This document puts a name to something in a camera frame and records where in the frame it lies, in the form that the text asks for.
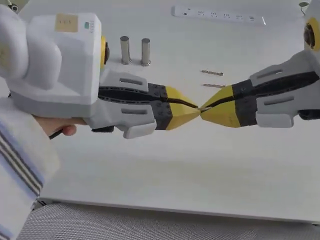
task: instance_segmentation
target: electrical outlet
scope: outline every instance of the electrical outlet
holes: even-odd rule
[[[184,17],[184,18],[198,18],[198,19],[207,19],[214,21],[225,21],[233,23],[243,23],[250,25],[266,25],[265,19],[263,16],[254,16],[241,13],[232,13],[232,12],[218,12],[214,10],[204,9],[204,8],[193,8],[176,5],[172,8],[172,15],[175,17]]]
[[[202,10],[198,10],[198,16],[204,16],[205,15],[205,12],[204,11],[202,11]]]

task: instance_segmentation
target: metal pin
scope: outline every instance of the metal pin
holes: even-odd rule
[[[220,76],[220,77],[222,77],[224,75],[223,72],[215,72],[215,71],[208,71],[208,70],[201,70],[201,72],[205,73],[205,74],[217,75],[217,76]]]
[[[129,65],[132,62],[130,58],[129,37],[128,36],[120,37],[120,44],[121,44],[121,63],[123,65]]]
[[[146,67],[149,66],[150,61],[150,39],[144,38],[141,41],[141,65]]]
[[[209,109],[211,109],[211,107],[209,106],[209,107],[198,107],[197,108],[199,111],[207,111],[207,110],[209,110]]]
[[[213,88],[220,88],[220,89],[224,89],[226,87],[226,85],[218,85],[218,84],[202,84],[202,86],[204,87],[213,87]]]

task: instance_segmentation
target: striped sleeve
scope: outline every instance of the striped sleeve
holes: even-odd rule
[[[59,159],[37,121],[0,98],[0,240],[21,231]]]

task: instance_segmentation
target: white tabletop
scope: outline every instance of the white tabletop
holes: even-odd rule
[[[197,0],[190,6],[264,16],[266,26],[173,17],[190,0],[31,0],[21,16],[95,12],[111,56],[107,66],[171,85],[201,105],[216,89],[286,61],[303,49],[299,0]],[[130,37],[129,66],[119,64]],[[139,65],[141,39],[151,65]],[[224,72],[224,77],[200,70]],[[43,198],[106,206],[320,222],[320,121],[290,129],[227,128],[200,118],[173,131],[126,140],[79,127],[54,140],[61,170]]]

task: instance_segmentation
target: metal cylinder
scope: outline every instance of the metal cylinder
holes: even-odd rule
[[[144,38],[141,41],[141,65],[142,66],[149,66],[150,61],[150,39]]]
[[[130,58],[129,37],[128,36],[120,37],[120,44],[121,44],[121,63],[123,65],[129,65],[132,62]]]

